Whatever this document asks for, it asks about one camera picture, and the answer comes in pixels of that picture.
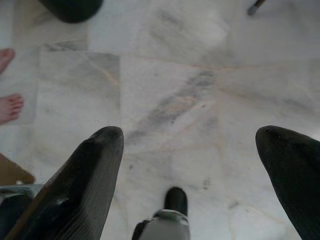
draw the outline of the metal chair leg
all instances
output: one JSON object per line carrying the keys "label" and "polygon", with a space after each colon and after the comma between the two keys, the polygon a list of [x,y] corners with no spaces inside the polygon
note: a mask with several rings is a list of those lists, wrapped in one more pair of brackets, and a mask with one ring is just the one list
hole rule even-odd
{"label": "metal chair leg", "polygon": [[255,4],[253,4],[251,7],[249,7],[249,9],[247,10],[247,14],[249,16],[253,16],[256,14],[256,11],[258,10],[258,8],[261,7],[261,5],[265,2],[266,0],[257,0],[255,2]]}

